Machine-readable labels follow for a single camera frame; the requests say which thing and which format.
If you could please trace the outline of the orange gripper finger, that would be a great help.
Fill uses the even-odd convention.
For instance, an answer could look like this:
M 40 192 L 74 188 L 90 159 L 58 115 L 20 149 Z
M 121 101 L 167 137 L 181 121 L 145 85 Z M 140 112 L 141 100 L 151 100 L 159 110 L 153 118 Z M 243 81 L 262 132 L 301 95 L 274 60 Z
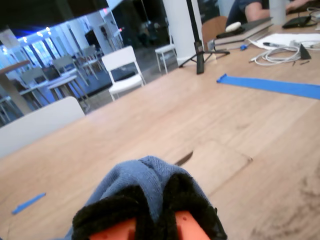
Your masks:
M 163 190 L 161 213 L 161 239 L 177 240 L 178 229 L 175 213 L 187 211 L 204 230 L 211 240 L 228 238 L 218 217 L 218 209 L 213 207 L 200 190 L 192 177 L 175 173 L 170 177 Z
M 140 186 L 131 185 L 80 209 L 72 220 L 73 240 L 88 240 L 116 224 L 135 218 L 135 239 L 150 240 L 155 237 L 155 224 Z

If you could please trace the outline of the seated person's bare hand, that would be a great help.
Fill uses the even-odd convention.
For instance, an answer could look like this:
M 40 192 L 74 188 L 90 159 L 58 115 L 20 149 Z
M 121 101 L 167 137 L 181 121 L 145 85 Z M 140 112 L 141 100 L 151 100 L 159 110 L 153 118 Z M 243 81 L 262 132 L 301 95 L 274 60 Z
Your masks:
M 293 13 L 301 8 L 307 6 L 312 0 L 290 0 L 289 3 L 286 5 L 286 13 Z

